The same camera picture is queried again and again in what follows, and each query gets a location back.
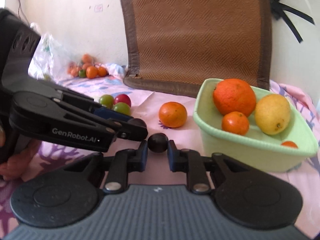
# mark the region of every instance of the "brown woven mat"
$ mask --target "brown woven mat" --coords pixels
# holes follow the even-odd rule
[[[207,78],[240,78],[269,88],[269,0],[121,3],[128,86],[191,97]]]

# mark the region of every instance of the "plastic bag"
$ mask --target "plastic bag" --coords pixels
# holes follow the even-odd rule
[[[115,63],[110,63],[110,64],[106,63],[106,64],[102,64],[102,66],[104,66],[108,70],[109,75],[114,76],[115,78],[118,78],[121,80],[124,79],[128,71],[128,66],[120,66]]]
[[[56,83],[71,77],[67,73],[70,62],[79,61],[79,55],[66,50],[52,35],[41,37],[30,62],[28,74],[36,79],[52,80]]]

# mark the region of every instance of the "green tomato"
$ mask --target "green tomato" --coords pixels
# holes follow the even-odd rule
[[[105,106],[106,108],[112,109],[113,107],[113,96],[103,95],[99,98],[99,103]]]
[[[116,103],[113,106],[113,110],[121,114],[130,115],[130,106],[123,102]]]
[[[86,74],[86,72],[85,72],[84,69],[81,69],[81,70],[79,71],[78,75],[79,75],[79,77],[82,77],[82,78],[87,77],[87,74]]]

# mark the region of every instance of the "yellow lemon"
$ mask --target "yellow lemon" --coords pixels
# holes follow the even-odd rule
[[[278,94],[263,97],[256,105],[254,118],[257,126],[268,135],[281,133],[290,121],[290,104]]]

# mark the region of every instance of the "plastic basket rim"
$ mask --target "plastic basket rim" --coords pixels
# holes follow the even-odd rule
[[[199,128],[206,132],[209,136],[214,136],[220,139],[224,139],[224,140],[228,140],[228,141],[232,141],[235,143],[239,143],[248,147],[254,147],[260,150],[267,150],[267,151],[274,151],[274,152],[279,152],[279,153],[283,153],[283,154],[288,154],[288,155],[296,155],[296,156],[303,156],[303,157],[312,157],[314,155],[316,155],[317,150],[318,150],[318,142],[316,141],[315,136],[313,135],[311,129],[307,129],[309,136],[311,136],[313,139],[313,144],[314,144],[314,148],[315,148],[315,152],[310,152],[310,151],[304,151],[301,149],[297,149],[297,148],[291,148],[291,147],[285,147],[285,146],[281,146],[281,145],[277,145],[277,144],[272,144],[272,143],[268,143],[268,142],[264,142],[264,141],[260,141],[257,139],[253,139],[253,138],[249,138],[249,137],[245,137],[245,136],[241,136],[241,135],[237,135],[237,134],[232,134],[217,128],[214,128],[210,125],[208,125],[206,122],[204,122],[200,116],[197,113],[198,110],[198,106],[199,106],[199,101],[201,99],[201,95],[202,92],[204,90],[204,87],[207,85],[207,83],[209,82],[220,82],[223,79],[218,79],[218,78],[210,78],[210,79],[206,79],[200,90],[199,93],[197,95],[196,98],[196,103],[195,103],[195,108],[194,108],[194,112],[193,112],[193,119],[196,122],[196,124],[199,126]],[[253,87],[251,86],[254,90],[263,90],[261,88],[257,88],[257,87]],[[300,121],[303,121],[305,125],[307,125],[307,123],[305,122],[305,120],[303,119],[302,115],[297,111],[296,108],[293,107],[292,104],[290,104],[290,108],[292,111],[297,112],[298,114],[296,115],[297,118],[300,119]]]

